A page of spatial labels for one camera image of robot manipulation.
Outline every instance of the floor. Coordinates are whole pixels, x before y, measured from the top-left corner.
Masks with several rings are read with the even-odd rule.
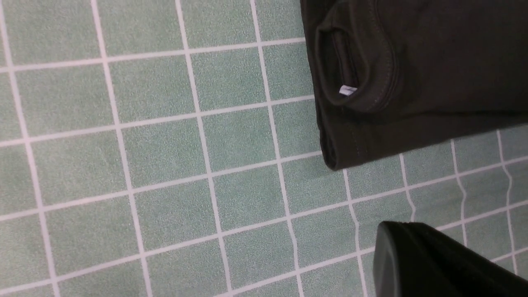
[[[332,172],[299,0],[0,0],[0,295],[375,296],[382,220],[528,277],[528,126]]]

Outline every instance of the black object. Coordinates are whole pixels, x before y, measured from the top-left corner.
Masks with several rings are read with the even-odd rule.
[[[300,3],[331,169],[528,122],[527,0]]]
[[[423,223],[378,225],[373,274],[377,297],[528,295],[528,281]]]

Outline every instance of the white tag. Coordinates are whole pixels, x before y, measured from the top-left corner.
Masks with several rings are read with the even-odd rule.
[[[352,95],[355,91],[357,91],[357,88],[349,87],[349,86],[346,86],[346,85],[342,85],[342,86],[341,86],[341,89],[339,89],[339,94],[343,94],[343,95],[345,95],[345,96],[350,96],[350,95]]]

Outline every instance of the white grout line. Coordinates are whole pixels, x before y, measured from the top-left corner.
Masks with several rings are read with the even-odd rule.
[[[290,277],[296,276],[298,273],[299,274],[303,274],[303,273],[306,273],[306,272],[309,272],[309,271],[312,271],[312,270],[315,270],[315,269],[323,268],[323,267],[326,267],[326,266],[330,266],[332,264],[336,264],[336,263],[339,263],[339,262],[342,262],[342,261],[346,261],[346,260],[354,258],[354,257],[360,257],[362,255],[369,254],[369,253],[371,253],[373,251],[374,251],[374,247],[370,247],[370,248],[361,250],[359,252],[353,252],[353,253],[350,253],[350,254],[347,254],[347,255],[343,255],[343,256],[340,256],[340,257],[332,258],[332,259],[329,259],[329,260],[326,260],[326,261],[323,261],[323,262],[319,262],[319,263],[316,263],[316,264],[313,264],[313,265],[310,265],[310,266],[303,267],[303,268],[301,268],[299,270],[299,272],[290,271],[290,272],[287,272],[287,273],[284,273],[284,274],[281,274],[281,275],[277,275],[277,276],[271,277],[269,279],[266,279],[266,280],[263,280],[263,281],[260,281],[260,282],[257,282],[257,283],[253,283],[253,284],[250,284],[250,285],[247,285],[247,286],[240,287],[240,288],[238,288],[236,290],[233,290],[232,294],[240,294],[240,293],[247,292],[247,291],[250,291],[250,290],[253,290],[253,289],[257,289],[259,287],[262,287],[262,286],[265,286],[265,285],[268,285],[268,284],[271,284],[271,283],[274,283],[274,282],[278,282],[278,281],[285,280],[285,279],[288,279]],[[228,296],[231,296],[231,295],[227,294],[227,293],[216,295],[216,297],[228,297]]]
[[[279,162],[280,163],[285,163],[285,162],[290,162],[290,161],[294,161],[294,160],[300,160],[300,159],[305,159],[305,158],[309,158],[309,157],[315,157],[315,156],[321,155],[321,153],[322,153],[321,151],[317,151],[317,152],[312,152],[312,153],[307,153],[307,154],[301,154],[301,155],[296,155],[296,156],[285,157],[285,158],[280,159]],[[510,160],[510,161],[506,161],[505,164],[514,164],[514,163],[517,163],[517,162],[523,162],[523,161],[527,161],[527,160],[528,160],[528,156],[525,156],[525,157],[520,157],[520,158],[516,158],[516,159]],[[277,163],[278,163],[277,160],[265,161],[265,162],[256,163],[256,164],[252,164],[252,165],[247,165],[247,166],[242,166],[242,167],[238,167],[238,168],[232,168],[232,169],[227,169],[227,170],[213,172],[212,175],[213,175],[213,177],[218,177],[218,176],[225,175],[225,174],[230,174],[230,173],[235,173],[235,172],[242,172],[242,171],[246,171],[246,170],[261,168],[261,167],[264,167],[264,166],[275,165]],[[475,170],[471,170],[471,173],[483,172],[483,171],[486,171],[486,170],[497,168],[499,166],[500,166],[500,164],[495,164],[495,165],[491,165],[491,166],[485,166],[485,167],[481,167],[481,168],[478,168],[478,169],[475,169]],[[465,175],[467,175],[467,172],[470,172],[470,171],[459,173],[459,176],[465,176]],[[426,181],[426,182],[422,182],[422,183],[413,184],[413,185],[409,186],[409,190],[425,187],[425,186],[428,186],[428,185],[436,184],[436,183],[439,183],[439,182],[444,182],[444,181],[447,181],[447,180],[452,180],[452,179],[455,179],[456,177],[457,177],[456,175],[449,175],[447,177],[438,178],[438,179],[435,179],[435,180],[430,180],[430,181]],[[165,187],[171,187],[173,185],[182,184],[182,183],[188,183],[188,182],[193,182],[193,181],[198,181],[198,180],[203,180],[203,179],[206,179],[206,178],[208,178],[207,174],[201,174],[201,175],[196,175],[196,176],[193,176],[193,177],[182,178],[182,179],[178,179],[178,180],[173,180],[173,181],[162,182],[162,183],[158,183],[158,184],[147,185],[147,186],[144,186],[144,187],[133,189],[133,193],[139,193],[139,192],[145,192],[145,191],[149,191],[149,190],[156,190],[156,189],[161,189],[161,188],[165,188]],[[368,200],[373,200],[373,199],[377,199],[377,198],[380,198],[380,197],[385,197],[385,196],[389,196],[389,195],[392,195],[392,194],[401,193],[401,192],[404,192],[405,190],[406,190],[405,188],[400,188],[400,189],[390,190],[390,191],[387,191],[387,192],[377,193],[377,194],[370,195],[370,196],[355,198],[352,201],[352,203],[365,202],[365,201],[368,201]],[[71,206],[78,206],[78,205],[83,205],[83,204],[92,203],[92,202],[96,202],[96,201],[102,201],[102,200],[111,199],[111,198],[114,198],[114,197],[125,196],[127,193],[128,193],[127,191],[121,191],[121,192],[109,193],[109,194],[104,194],[104,195],[95,196],[95,197],[82,198],[82,199],[73,200],[73,201],[69,201],[69,202],[65,202],[65,203],[59,203],[59,204],[50,205],[50,206],[44,206],[44,211],[57,210],[57,209],[71,207]],[[312,210],[299,212],[297,214],[291,215],[291,218],[293,219],[293,218],[302,217],[302,216],[305,216],[305,215],[316,214],[318,212],[325,211],[325,210],[330,210],[330,209],[342,207],[342,206],[345,206],[346,203],[347,202],[339,202],[339,203],[336,203],[336,204],[333,204],[333,205],[328,205],[328,206],[324,206],[324,207],[321,207],[321,208],[316,208],[316,209],[312,209]],[[34,214],[37,214],[37,213],[38,213],[38,209],[23,210],[23,211],[14,212],[14,213],[7,214],[7,215],[1,215],[0,216],[0,221],[10,220],[10,219],[19,218],[19,217],[30,216],[30,215],[34,215]],[[284,220],[286,220],[286,218],[276,219],[276,220],[284,221]],[[460,225],[461,224],[460,222],[461,221],[453,222],[453,223],[450,223],[450,224],[448,224],[446,226],[455,227],[455,226]],[[260,224],[264,224],[263,226],[269,225],[269,224],[266,224],[266,222],[260,223]]]
[[[390,195],[390,194],[391,194],[391,192],[385,192],[384,196],[387,196],[387,195]],[[368,197],[363,197],[361,199],[361,201],[372,200],[372,199],[376,199],[376,198],[379,198],[379,197],[382,197],[382,196],[380,196],[379,194],[376,194],[376,195],[372,195],[372,196],[368,196]],[[145,256],[153,256],[153,255],[157,255],[159,253],[169,252],[171,250],[175,250],[175,249],[179,249],[179,248],[183,248],[183,247],[187,247],[187,246],[192,246],[192,245],[195,245],[195,244],[198,244],[198,243],[202,243],[202,242],[206,242],[206,241],[209,241],[209,240],[214,240],[214,239],[217,239],[219,236],[224,237],[224,236],[228,236],[228,235],[241,233],[241,232],[244,232],[244,231],[250,231],[250,230],[253,230],[253,229],[261,228],[261,227],[264,227],[264,226],[269,226],[269,225],[276,224],[276,223],[279,223],[279,222],[284,222],[287,219],[300,218],[300,217],[304,217],[304,216],[308,216],[308,215],[317,214],[319,212],[323,212],[323,211],[327,211],[327,210],[331,210],[331,209],[335,209],[335,208],[339,208],[339,207],[349,206],[350,204],[355,204],[355,203],[361,202],[361,201],[358,201],[358,200],[359,199],[353,199],[352,201],[339,202],[339,203],[336,203],[336,204],[333,204],[333,205],[328,205],[328,206],[324,206],[324,207],[320,207],[320,208],[316,208],[316,209],[311,209],[311,210],[299,212],[299,213],[291,215],[290,217],[276,218],[276,219],[273,219],[273,220],[270,220],[270,221],[265,221],[265,222],[261,222],[261,223],[257,223],[257,224],[253,224],[253,225],[249,225],[249,226],[244,226],[244,227],[241,227],[241,228],[236,228],[236,229],[231,229],[231,230],[228,230],[228,231],[223,231],[223,232],[221,232],[219,234],[213,234],[213,235],[209,235],[209,236],[205,236],[205,237],[201,237],[201,238],[197,238],[197,239],[192,239],[192,240],[189,240],[189,241],[186,241],[186,242],[177,243],[177,244],[174,244],[174,245],[171,245],[171,246],[166,246],[166,247],[162,247],[162,248],[158,248],[158,249],[154,249],[154,250],[149,250],[149,251],[145,252]],[[528,205],[528,200],[521,201],[521,202],[518,202],[518,203],[514,203],[512,205],[509,205],[508,207],[502,207],[502,208],[499,208],[499,209],[495,209],[495,210],[492,210],[492,211],[489,211],[489,212],[486,212],[484,214],[480,214],[480,215],[477,215],[477,216],[474,216],[474,217],[465,218],[464,222],[462,222],[462,221],[451,222],[449,224],[436,227],[436,229],[439,230],[439,231],[446,230],[446,229],[449,229],[449,228],[460,226],[460,225],[462,225],[462,223],[468,223],[468,222],[480,220],[480,219],[483,219],[483,218],[486,218],[486,217],[489,217],[489,216],[500,214],[501,212],[505,212],[508,209],[511,210],[511,209],[514,209],[514,208],[517,208],[517,207],[521,207],[521,206],[526,206],[526,205]],[[520,250],[517,250],[515,252],[515,254],[521,253],[521,252],[526,251],[526,250],[528,250],[528,247],[520,249]],[[373,252],[373,251],[374,251],[374,247],[371,247],[371,248],[368,248],[368,249],[361,250],[360,252],[354,252],[353,254],[360,256],[360,255],[368,254],[368,253]],[[323,267],[323,266],[326,266],[326,265],[334,264],[334,263],[339,262],[339,261],[336,260],[336,259],[339,259],[339,258],[341,258],[341,257],[328,260],[331,263],[329,263],[328,261],[325,261],[325,262],[314,264],[314,265],[311,265],[311,266],[308,266],[308,267],[300,268],[299,271],[290,272],[290,273],[288,273],[288,275],[289,276],[296,276],[297,274],[300,275],[301,273],[304,273],[306,271],[309,271],[309,270],[312,270],[312,269],[315,269],[315,268],[319,268],[319,267]],[[102,270],[102,269],[105,269],[105,268],[110,268],[112,266],[123,264],[123,263],[127,263],[127,262],[134,261],[134,260],[137,260],[137,259],[140,259],[139,254],[128,256],[128,257],[121,258],[121,259],[117,259],[117,260],[114,260],[114,261],[111,261],[111,262],[99,264],[99,265],[96,265],[96,266],[88,267],[88,268],[85,268],[85,269],[82,269],[82,270],[79,270],[79,271],[71,272],[71,273],[66,274],[66,275],[61,275],[61,276],[58,277],[58,281],[64,281],[64,280],[67,280],[67,279],[70,279],[70,278],[73,278],[73,277],[77,277],[77,276],[81,276],[81,275],[84,275],[84,274],[96,272],[96,271],[99,271],[99,270]],[[249,285],[249,286],[246,286],[246,287],[243,287],[243,288],[239,288],[239,289],[233,290],[232,294],[235,294],[235,292],[239,292],[239,290],[242,290],[242,289],[244,289],[244,291],[247,291],[247,290],[250,290],[250,289],[254,289],[255,287],[260,287],[262,285],[266,285],[266,284],[272,283],[274,281],[282,280],[282,279],[285,279],[285,278],[287,278],[287,277],[286,276],[285,277],[276,276],[276,277],[273,277],[271,279],[264,280],[262,282],[256,283],[256,284],[261,284],[261,285],[258,285],[258,286],[256,284],[252,284],[252,285]],[[33,288],[33,287],[36,287],[36,286],[41,286],[41,285],[49,284],[49,283],[51,283],[51,281],[47,280],[47,281],[40,281],[40,282],[31,283],[31,284],[25,284],[25,285],[16,286],[16,287],[10,287],[10,288],[6,288],[6,289],[0,290],[0,295],[6,294],[6,293],[12,293],[12,292],[15,292],[15,291],[21,291],[21,290],[25,290],[25,289],[30,289],[30,288]]]
[[[282,40],[272,40],[262,42],[262,46],[270,45],[280,45],[280,44],[291,44],[291,43],[302,43],[305,42],[305,38],[290,38]],[[238,50],[238,49],[247,49],[257,47],[256,42],[251,43],[241,43],[241,44],[230,44],[230,45],[221,45],[218,47],[207,47],[207,48],[196,48],[185,50],[173,50],[173,51],[163,51],[163,52],[149,52],[149,53],[139,53],[139,54],[124,54],[117,55],[113,57],[107,57],[107,62],[120,62],[120,61],[132,61],[140,59],[149,59],[149,58],[162,58],[162,57],[172,57],[177,55],[185,55],[186,52],[189,54],[196,53],[208,53],[208,52],[218,52],[218,51],[228,51],[228,50]],[[102,58],[93,58],[93,59],[84,59],[84,60],[72,60],[72,61],[62,61],[62,62],[51,62],[51,63],[41,63],[41,64],[26,64],[26,65],[15,65],[13,66],[13,71],[28,71],[28,70],[41,70],[41,69],[53,69],[53,68],[63,68],[63,67],[77,67],[77,66],[86,66],[94,64],[102,64]],[[8,72],[8,67],[0,67],[0,73]]]
[[[280,104],[287,104],[287,103],[293,103],[293,102],[299,102],[299,101],[305,101],[305,100],[313,100],[313,99],[314,99],[314,95],[309,95],[309,96],[302,96],[302,97],[274,100],[274,101],[271,102],[271,104],[272,105],[280,105]],[[201,114],[201,116],[219,115],[219,114],[238,112],[238,111],[241,111],[241,110],[248,110],[248,109],[259,108],[259,107],[267,107],[267,106],[268,106],[268,103],[267,102],[263,102],[263,103],[247,104],[247,105],[241,105],[241,106],[233,106],[233,107],[228,107],[228,108],[209,110],[209,111],[206,111],[206,112],[201,112],[200,114]],[[33,143],[33,142],[53,140],[53,139],[59,139],[59,138],[81,136],[81,135],[86,135],[86,134],[91,134],[91,133],[113,131],[113,130],[116,130],[118,128],[119,129],[124,129],[124,128],[140,127],[140,126],[145,126],[145,125],[154,125],[154,124],[168,123],[168,122],[174,122],[174,121],[177,121],[177,120],[195,118],[196,114],[197,113],[190,113],[190,114],[176,115],[176,116],[170,116],[170,117],[162,117],[162,118],[140,120],[140,121],[136,121],[136,122],[120,123],[119,125],[107,125],[107,126],[100,126],[100,127],[93,127],[93,128],[79,129],[79,130],[72,130],[72,131],[66,131],[66,132],[58,132],[58,133],[46,134],[46,135],[40,135],[40,136],[33,136],[33,137],[29,137],[29,141],[31,143]],[[0,147],[12,146],[12,145],[20,145],[20,144],[24,144],[24,140],[23,139],[2,141],[2,142],[0,142]]]
[[[26,120],[22,111],[22,100],[16,83],[16,75],[13,67],[13,57],[11,56],[11,48],[9,44],[9,38],[7,36],[7,27],[5,22],[4,7],[3,3],[0,2],[0,31],[4,43],[4,54],[5,63],[9,73],[9,79],[11,83],[11,91],[13,92],[13,100],[15,103],[16,114],[18,122],[20,124],[20,130],[22,132],[22,138],[24,140],[24,146],[27,154],[27,161],[30,167],[31,180],[33,182],[33,191],[35,194],[35,202],[39,214],[39,222],[42,233],[42,239],[44,243],[44,252],[46,254],[46,261],[48,263],[48,273],[50,274],[51,285],[53,287],[54,297],[60,297],[61,293],[59,285],[57,284],[57,275],[55,272],[55,262],[53,260],[53,254],[51,252],[50,234],[48,232],[48,226],[46,224],[46,215],[44,214],[44,203],[42,202],[42,193],[40,192],[39,176],[37,174],[37,168],[35,164],[35,158],[33,156],[33,149],[29,141],[29,133],[27,132]]]
[[[88,267],[88,268],[85,268],[85,269],[81,269],[81,270],[77,270],[77,271],[74,271],[74,272],[70,272],[68,274],[64,274],[64,275],[59,276],[58,279],[59,279],[59,282],[63,282],[65,280],[69,280],[69,279],[72,279],[74,277],[79,277],[79,276],[82,276],[82,275],[85,275],[85,274],[89,274],[89,273],[92,273],[92,272],[95,272],[95,271],[104,270],[104,269],[107,269],[107,268],[111,268],[111,267],[114,267],[114,266],[117,266],[117,265],[121,265],[121,264],[124,264],[124,263],[132,262],[132,261],[136,261],[136,260],[140,260],[140,259],[141,259],[141,256],[139,254],[136,254],[136,255],[124,257],[124,258],[121,258],[121,259],[117,259],[117,260],[114,260],[114,261],[102,263],[102,264],[99,264],[99,265],[96,265],[96,266],[92,266],[92,267]]]
[[[211,193],[211,203],[213,206],[214,222],[216,225],[216,233],[218,234],[218,242],[220,245],[220,253],[222,254],[222,261],[225,272],[225,282],[227,285],[228,292],[232,290],[231,287],[231,273],[229,271],[229,263],[227,253],[225,251],[224,239],[222,237],[222,227],[220,225],[220,215],[218,213],[218,204],[216,202],[216,193],[214,191],[213,174],[211,173],[211,163],[209,160],[209,153],[207,148],[207,142],[205,139],[205,131],[203,128],[202,116],[200,112],[200,103],[198,101],[198,92],[196,91],[196,82],[194,80],[194,71],[191,61],[191,52],[189,51],[189,45],[187,42],[187,33],[185,32],[185,23],[183,20],[182,4],[180,0],[175,0],[176,14],[178,15],[178,23],[180,25],[180,32],[182,35],[183,50],[185,52],[185,61],[187,62],[187,71],[189,75],[189,81],[191,84],[191,91],[193,94],[194,109],[196,111],[196,121],[198,123],[198,131],[200,133],[200,141],[202,143],[203,157],[205,160],[205,171],[207,173],[207,180],[209,183],[209,191]]]
[[[350,183],[348,182],[348,170],[343,170],[343,179],[345,180],[345,190],[346,190],[346,201],[348,202],[348,208],[350,210],[350,215],[354,221],[355,226],[355,238],[356,241],[356,253],[360,252],[360,222],[357,219],[356,212],[354,211],[354,206],[352,205],[352,194],[350,191]],[[365,280],[365,271],[363,270],[363,261],[361,257],[357,257],[357,266],[360,271],[361,287],[363,288],[363,296],[368,297],[369,293],[366,289],[366,280]]]
[[[137,214],[136,200],[134,199],[134,193],[132,192],[133,186],[130,178],[130,171],[128,168],[127,153],[125,150],[125,141],[123,140],[123,133],[119,127],[119,114],[117,111],[116,97],[114,93],[114,86],[112,84],[112,78],[110,75],[110,67],[108,66],[108,58],[105,49],[105,40],[102,35],[101,19],[99,17],[99,10],[97,8],[97,0],[91,0],[91,7],[93,13],[93,21],[96,27],[97,40],[99,42],[99,51],[101,53],[102,66],[105,73],[105,81],[108,89],[108,97],[110,99],[110,106],[112,109],[112,116],[114,118],[114,124],[116,126],[117,143],[119,146],[119,153],[121,155],[121,161],[123,165],[123,172],[125,174],[125,182],[127,185],[128,201],[130,203],[130,212],[132,220],[134,222],[134,229],[136,232],[136,240],[139,251],[139,258],[141,259],[141,266],[143,270],[143,278],[145,279],[145,289],[147,291],[147,297],[152,297],[152,287],[150,285],[150,276],[148,273],[147,259],[145,258],[145,247],[143,245],[143,238],[141,235],[141,229],[139,225],[139,217]]]
[[[20,292],[20,291],[30,290],[30,289],[34,289],[36,287],[46,286],[46,285],[50,285],[50,284],[51,284],[51,280],[43,280],[43,281],[38,281],[38,282],[34,282],[34,283],[8,287],[8,288],[5,288],[5,289],[0,289],[0,296],[16,293],[16,292]]]
[[[412,209],[411,213],[411,222],[414,222],[414,216],[416,214],[416,207],[411,200],[411,194],[409,193],[409,185],[407,184],[407,174],[405,171],[405,161],[403,159],[403,154],[400,154],[400,166],[401,166],[401,175],[403,177],[403,188],[405,189],[405,194],[407,196],[407,202]]]
[[[201,242],[204,242],[204,241],[207,241],[207,240],[213,240],[213,239],[216,239],[216,236],[217,235],[211,235],[211,236],[203,237],[203,238],[200,238],[200,239],[190,240],[189,242],[181,243],[180,247],[191,246],[191,245],[198,244],[198,243],[201,243]],[[163,248],[160,248],[158,250],[148,251],[148,254],[149,254],[149,256],[152,256],[152,255],[155,255],[155,254],[158,254],[158,253],[168,252],[170,250],[171,249],[168,249],[167,247],[163,247]],[[329,265],[332,265],[332,264],[336,264],[336,263],[351,259],[353,257],[361,258],[361,256],[369,254],[369,253],[372,253],[372,252],[374,252],[374,247],[366,248],[366,249],[363,249],[363,250],[359,250],[359,251],[353,252],[351,254],[347,254],[347,255],[344,255],[344,256],[332,258],[330,260],[326,260],[326,261],[319,262],[319,263],[316,263],[316,264],[313,264],[313,265],[310,265],[310,266],[303,267],[303,268],[300,269],[299,272],[301,274],[302,273],[306,273],[308,271],[315,270],[315,269],[318,269],[318,268],[322,268],[322,267],[325,267],[325,266],[329,266]],[[518,255],[518,254],[524,253],[524,252],[528,252],[528,247],[521,248],[519,250],[516,250],[513,253],[508,253],[508,254],[502,255],[500,257],[492,259],[491,261],[492,262],[497,262],[497,261],[500,261],[502,259],[505,259],[505,258],[508,258],[508,257],[512,256],[512,254]],[[118,260],[115,260],[115,261],[103,263],[103,264],[100,264],[100,265],[97,265],[97,266],[93,266],[93,267],[90,267],[90,268],[86,268],[86,269],[83,269],[83,270],[80,270],[80,271],[75,271],[75,272],[72,272],[72,273],[69,273],[69,274],[66,274],[66,275],[62,275],[62,276],[59,277],[59,279],[60,279],[60,281],[65,281],[65,280],[68,280],[68,279],[71,279],[71,278],[74,278],[74,277],[78,277],[78,276],[85,275],[85,274],[88,274],[88,273],[96,272],[96,271],[99,271],[99,270],[102,270],[102,269],[110,268],[110,267],[113,267],[113,266],[116,266],[116,265],[120,265],[120,264],[131,262],[131,261],[135,261],[135,260],[138,260],[138,259],[139,259],[139,255],[133,255],[133,256],[121,258],[121,259],[118,259]],[[238,288],[236,290],[233,290],[229,294],[224,293],[224,294],[220,294],[220,295],[217,295],[217,296],[218,297],[227,297],[227,296],[231,296],[233,294],[240,294],[240,293],[243,293],[243,292],[246,292],[246,291],[249,291],[249,290],[253,290],[253,289],[265,286],[267,284],[271,284],[271,283],[274,283],[274,282],[277,282],[277,281],[281,281],[281,280],[284,280],[284,279],[287,279],[287,278],[290,278],[290,277],[293,277],[293,276],[296,276],[296,275],[297,275],[296,271],[291,271],[291,272],[288,272],[288,273],[284,273],[284,274],[281,274],[281,275],[277,275],[277,276],[271,277],[269,279],[266,279],[266,280],[263,280],[263,281],[260,281],[260,282],[257,282],[257,283],[253,283],[253,284]],[[8,288],[5,288],[5,289],[0,289],[0,296],[4,296],[4,295],[7,295],[7,294],[11,294],[11,293],[19,292],[19,291],[24,291],[24,290],[28,290],[28,289],[33,289],[35,287],[45,286],[45,285],[49,285],[49,284],[51,284],[50,280],[42,280],[42,281],[38,281],[38,282],[34,282],[34,283],[23,284],[23,285],[14,286],[14,287],[8,287]]]
[[[73,61],[62,61],[62,62],[51,62],[43,64],[27,64],[27,65],[16,65],[14,71],[27,71],[27,70],[42,70],[42,69],[54,69],[63,67],[76,67],[102,64],[101,58],[85,59],[85,60],[73,60]]]
[[[506,259],[508,257],[511,257],[511,256],[515,256],[515,255],[518,255],[520,253],[524,253],[524,252],[528,252],[528,246],[527,247],[523,247],[521,249],[518,249],[518,250],[514,250],[512,251],[511,253],[507,253],[506,255],[502,255],[500,257],[496,257],[495,259],[491,260],[492,262],[497,262],[497,261],[500,261],[500,260],[503,260],[503,259]]]
[[[467,193],[460,180],[460,174],[458,173],[457,153],[455,149],[454,140],[451,140],[451,154],[453,155],[453,167],[455,168],[455,176],[457,179],[457,183],[458,183],[458,186],[460,187],[460,190],[462,191],[462,203],[460,204],[460,221],[462,223],[462,237],[464,240],[464,246],[467,246],[466,223],[464,219],[464,206],[466,204]]]
[[[472,221],[476,221],[476,220],[480,220],[480,219],[487,218],[487,217],[490,217],[490,216],[498,215],[501,212],[505,212],[505,211],[512,210],[514,208],[521,207],[521,206],[526,206],[526,205],[528,205],[528,200],[524,200],[524,201],[521,201],[521,202],[510,204],[509,206],[497,208],[497,209],[494,209],[494,210],[491,210],[491,211],[488,211],[488,212],[485,212],[483,214],[476,215],[476,216],[473,216],[473,217],[464,218],[463,220],[460,220],[460,221],[451,222],[449,224],[445,224],[443,226],[437,227],[437,229],[442,231],[442,230],[453,228],[453,227],[456,227],[456,226],[465,225],[465,224],[467,224],[469,222],[472,222]]]
[[[284,162],[289,162],[289,161],[293,161],[293,160],[300,160],[300,159],[305,159],[305,158],[319,156],[319,155],[321,155],[321,151],[307,153],[307,154],[302,154],[302,155],[296,155],[296,156],[291,156],[291,157],[286,157],[286,158],[282,158],[279,161],[281,163],[284,163]],[[251,169],[255,169],[255,168],[261,168],[261,167],[264,167],[264,166],[270,166],[270,165],[276,165],[276,164],[277,164],[277,160],[266,161],[266,162],[252,164],[252,165],[248,165],[248,166],[242,166],[242,167],[238,167],[238,168],[232,168],[232,169],[227,169],[227,170],[213,172],[212,176],[213,177],[218,177],[218,176],[225,175],[225,174],[230,174],[230,173],[235,173],[235,172],[242,172],[242,171],[246,171],[246,170],[251,170]],[[166,187],[171,187],[171,186],[182,184],[182,183],[188,183],[188,182],[193,182],[193,181],[198,181],[198,180],[204,180],[204,179],[207,179],[207,178],[208,178],[207,174],[195,175],[193,177],[182,178],[182,179],[173,180],[173,181],[167,181],[167,182],[162,182],[162,183],[157,183],[157,184],[146,185],[144,187],[139,187],[139,188],[132,189],[132,192],[134,194],[136,194],[136,193],[146,192],[146,191],[150,191],[150,190],[157,190],[157,189],[162,189],[162,188],[166,188]],[[128,191],[121,191],[121,192],[103,194],[103,195],[94,196],[94,197],[86,197],[86,198],[72,200],[72,201],[68,201],[68,202],[64,202],[64,203],[57,203],[57,204],[53,204],[53,205],[49,205],[49,206],[44,206],[43,209],[44,209],[45,212],[46,211],[51,211],[51,210],[63,209],[63,208],[67,208],[67,207],[79,206],[79,205],[85,205],[85,204],[92,203],[92,202],[103,201],[103,200],[106,200],[106,199],[112,199],[112,198],[115,198],[115,197],[126,196],[127,194],[128,194]],[[14,213],[11,213],[11,214],[1,215],[0,216],[0,221],[6,221],[6,220],[15,219],[15,218],[30,216],[30,215],[34,215],[34,214],[38,214],[38,213],[39,213],[38,209],[22,210],[22,211],[14,212]]]
[[[502,140],[501,140],[501,131],[497,130],[497,140],[498,140],[498,151],[499,155],[501,156],[501,163],[502,163],[502,170],[504,170],[504,173],[508,176],[509,184],[508,184],[508,191],[506,192],[506,206],[510,206],[510,193],[512,191],[513,186],[513,178],[508,169],[506,168],[506,165],[504,164],[504,153],[502,149]],[[506,210],[506,217],[508,220],[508,232],[510,233],[510,241],[512,245],[512,262],[513,262],[513,271],[515,274],[517,274],[517,261],[515,259],[515,240],[513,236],[513,228],[512,228],[512,217],[510,215],[510,210]]]
[[[277,160],[277,170],[279,174],[280,191],[282,193],[282,201],[284,203],[284,211],[285,211],[286,218],[287,218],[286,223],[288,225],[291,242],[293,244],[293,249],[294,249],[294,266],[295,266],[295,271],[297,272],[296,274],[297,288],[299,290],[299,297],[304,297],[303,283],[300,278],[300,273],[298,273],[299,254],[298,254],[298,248],[297,248],[297,238],[295,237],[293,224],[291,223],[291,218],[289,218],[291,214],[290,214],[290,207],[288,204],[288,194],[286,192],[286,183],[284,182],[284,172],[282,170],[282,163],[280,161],[280,150],[279,150],[279,142],[277,138],[277,128],[275,126],[273,106],[271,104],[271,96],[269,93],[268,74],[266,71],[266,63],[264,61],[264,51],[262,49],[262,41],[260,38],[260,28],[259,28],[259,22],[258,22],[258,17],[257,17],[257,7],[255,5],[255,0],[250,0],[250,6],[251,6],[251,14],[253,16],[253,26],[255,29],[255,37],[257,39],[257,49],[259,52],[260,69],[262,71],[262,79],[264,83],[264,93],[266,94],[266,103],[268,106],[271,137],[273,138],[273,144],[274,144],[274,149],[275,149],[275,159]]]

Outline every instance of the green tile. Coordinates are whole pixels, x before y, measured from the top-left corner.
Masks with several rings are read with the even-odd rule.
[[[0,74],[0,141],[22,137],[9,76]]]
[[[515,243],[515,249],[528,247],[528,206],[520,206],[510,210],[512,222],[512,232]]]
[[[108,55],[183,48],[172,0],[99,0]]]
[[[297,279],[290,277],[289,279],[280,280],[262,287],[258,287],[251,291],[235,295],[236,297],[270,297],[270,296],[284,296],[295,297],[299,296],[299,289],[297,287]]]
[[[301,275],[304,296],[363,296],[357,259],[351,258]]]
[[[16,77],[30,135],[114,123],[101,65],[22,71]]]
[[[283,217],[284,203],[277,166],[267,166],[214,178],[222,230]]]
[[[207,116],[203,126],[213,171],[275,159],[267,108]]]
[[[510,204],[528,200],[528,161],[506,166],[512,176],[510,189]]]
[[[376,244],[379,223],[384,220],[410,221],[412,214],[405,193],[359,202],[354,204],[354,210],[360,223],[361,249],[370,248]]]
[[[58,275],[138,253],[128,197],[46,213]]]
[[[512,257],[508,257],[508,258],[499,260],[499,261],[495,262],[495,264],[497,264],[498,266],[508,270],[511,273],[514,273]]]
[[[464,244],[464,233],[462,231],[462,225],[442,230],[442,233],[458,241],[460,244]]]
[[[403,155],[407,184],[416,184],[455,174],[450,143],[420,148]]]
[[[0,148],[0,215],[36,207],[24,145]]]
[[[376,287],[374,285],[374,275],[372,268],[374,266],[374,252],[361,256],[363,271],[365,273],[366,291],[368,296],[376,297]]]
[[[403,188],[400,158],[393,156],[349,168],[348,182],[354,198]]]
[[[115,132],[36,142],[32,147],[44,204],[126,189]]]
[[[502,152],[505,160],[528,155],[528,125],[501,130]]]
[[[321,150],[313,100],[275,105],[273,115],[282,157]]]
[[[53,289],[50,285],[35,287],[32,289],[18,291],[16,293],[11,293],[7,295],[2,295],[4,297],[54,297]]]
[[[467,194],[464,204],[466,218],[506,206],[510,180],[502,168],[466,175],[460,181]]]
[[[298,0],[256,0],[263,41],[304,37]]]
[[[286,222],[224,237],[233,288],[293,271],[294,247]]]
[[[154,296],[212,296],[227,291],[217,240],[147,258]]]
[[[266,101],[257,48],[192,55],[201,110]]]
[[[523,252],[515,255],[517,262],[517,274],[528,280],[528,252]]]
[[[0,289],[48,279],[38,215],[0,222]]]
[[[123,130],[134,187],[205,173],[196,119]]]
[[[190,48],[255,42],[251,6],[246,0],[182,0]]]
[[[60,282],[59,288],[62,296],[147,296],[139,260]]]
[[[488,132],[476,136],[455,140],[458,172],[499,163],[497,132]]]
[[[505,212],[467,223],[466,237],[467,247],[488,259],[512,251]]]
[[[89,1],[5,0],[3,6],[15,64],[99,57]]]
[[[145,249],[216,233],[207,180],[135,194]]]
[[[354,222],[347,206],[296,218],[292,223],[301,267],[356,250]]]
[[[271,99],[286,99],[314,93],[304,42],[271,45],[263,49]]]
[[[286,162],[282,168],[292,214],[346,201],[343,172],[328,169],[321,156]]]
[[[455,179],[409,191],[416,207],[414,220],[433,227],[460,220],[464,197]]]
[[[183,56],[116,62],[110,71],[122,122],[194,112]]]

